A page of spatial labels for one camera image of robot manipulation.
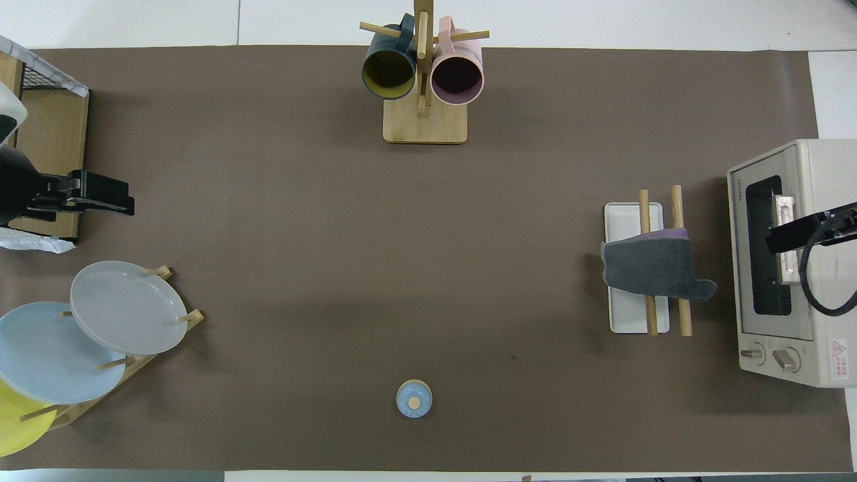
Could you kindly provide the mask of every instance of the oven knob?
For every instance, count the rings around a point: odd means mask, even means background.
[[[800,355],[794,348],[789,347],[785,350],[774,350],[773,355],[774,360],[776,360],[783,370],[793,373],[800,370]]]
[[[763,365],[765,361],[764,346],[761,343],[753,343],[749,350],[741,350],[739,354],[742,358],[749,358],[756,362],[756,365]]]

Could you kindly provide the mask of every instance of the wooden base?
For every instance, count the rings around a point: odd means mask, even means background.
[[[392,144],[463,144],[467,140],[467,105],[449,105],[438,99],[419,111],[419,82],[411,93],[384,101],[384,140]],[[432,95],[427,89],[426,96]]]

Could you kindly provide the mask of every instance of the oven mitt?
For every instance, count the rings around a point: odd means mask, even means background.
[[[693,275],[687,230],[662,229],[612,243],[601,243],[604,282],[627,292],[697,299],[714,296],[717,284]]]

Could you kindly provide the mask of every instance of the wooden dowel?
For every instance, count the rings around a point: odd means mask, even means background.
[[[190,322],[197,322],[197,323],[198,323],[198,322],[201,322],[201,321],[202,321],[202,320],[204,320],[204,319],[206,319],[206,318],[205,318],[205,316],[202,314],[202,311],[199,311],[199,310],[193,310],[193,311],[191,311],[190,313],[188,313],[188,314],[187,314],[187,315],[185,315],[185,316],[180,316],[180,317],[178,318],[178,321],[180,321],[180,322],[188,322],[188,323],[190,323]]]
[[[368,32],[380,33],[381,35],[386,35],[387,37],[393,37],[394,39],[398,39],[399,35],[402,33],[398,30],[393,30],[389,27],[382,27],[380,25],[375,25],[374,23],[368,23],[365,21],[360,22],[360,29],[366,30]]]
[[[134,362],[134,357],[132,357],[131,355],[128,355],[125,358],[120,358],[118,360],[113,360],[111,362],[99,365],[99,370],[107,370],[108,368],[112,368],[114,366],[125,365],[125,364],[129,364],[132,362]]]
[[[425,107],[431,106],[431,89],[427,85],[428,83],[429,83],[429,73],[428,72],[422,72],[420,74],[420,97],[423,98],[422,102],[425,103]],[[423,114],[423,116],[427,117],[429,114],[429,110],[423,108],[423,111],[420,113]]]
[[[685,227],[685,209],[684,203],[681,200],[681,186],[676,184],[672,189],[673,198],[673,227]],[[679,326],[681,336],[693,336],[693,326],[691,324],[691,302],[686,299],[679,299]]]
[[[42,408],[41,410],[36,410],[35,412],[30,412],[26,415],[21,415],[18,419],[21,422],[26,422],[29,419],[35,419],[39,415],[44,415],[46,413],[51,413],[54,410],[59,410],[60,407],[62,407],[62,405],[51,405],[49,407]]]
[[[172,270],[169,266],[164,265],[158,269],[145,268],[143,269],[143,273],[145,274],[156,274],[161,277],[163,280],[168,280],[172,276]]]
[[[651,231],[649,216],[649,190],[640,190],[640,233]],[[655,297],[645,297],[645,321],[650,336],[657,336],[657,307]]]
[[[425,58],[426,50],[429,48],[426,43],[426,33],[429,31],[429,13],[425,10],[420,12],[420,25],[417,30],[417,58]]]
[[[422,18],[423,18],[423,13],[420,12],[420,22],[423,21]],[[374,23],[368,23],[366,21],[360,22],[360,29],[365,30],[367,32],[380,33],[381,35],[386,35],[387,37],[393,37],[394,39],[398,39],[399,35],[402,34],[399,30],[394,30],[394,29],[389,28],[389,27],[382,27],[380,25],[375,25]],[[420,31],[417,31],[417,39],[419,39],[419,34],[420,34],[419,32],[426,32],[426,31],[427,30],[425,30],[425,29],[420,29]],[[461,42],[463,40],[490,39],[490,38],[491,38],[491,31],[490,30],[480,30],[478,32],[467,32],[467,33],[455,33],[454,35],[450,35],[450,39],[453,42]],[[437,44],[438,42],[440,42],[437,37],[432,37],[431,41],[432,41],[432,44]],[[419,45],[424,44],[424,42],[422,42],[422,41],[419,41],[417,43]],[[419,45],[417,45],[417,56],[418,57],[419,57],[419,50],[418,50]]]
[[[461,42],[463,40],[479,40],[479,39],[490,39],[491,31],[490,30],[480,30],[478,32],[468,32],[468,33],[454,33],[450,35],[449,38],[453,42]],[[440,42],[437,37],[432,38],[433,43]]]

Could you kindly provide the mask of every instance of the white tray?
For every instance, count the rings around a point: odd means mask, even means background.
[[[649,203],[651,230],[663,229],[663,208]],[[604,206],[604,235],[607,242],[632,238],[640,234],[639,202],[609,202]],[[648,333],[645,321],[645,296],[608,286],[610,329],[614,333]],[[669,331],[667,297],[655,296],[657,332]]]

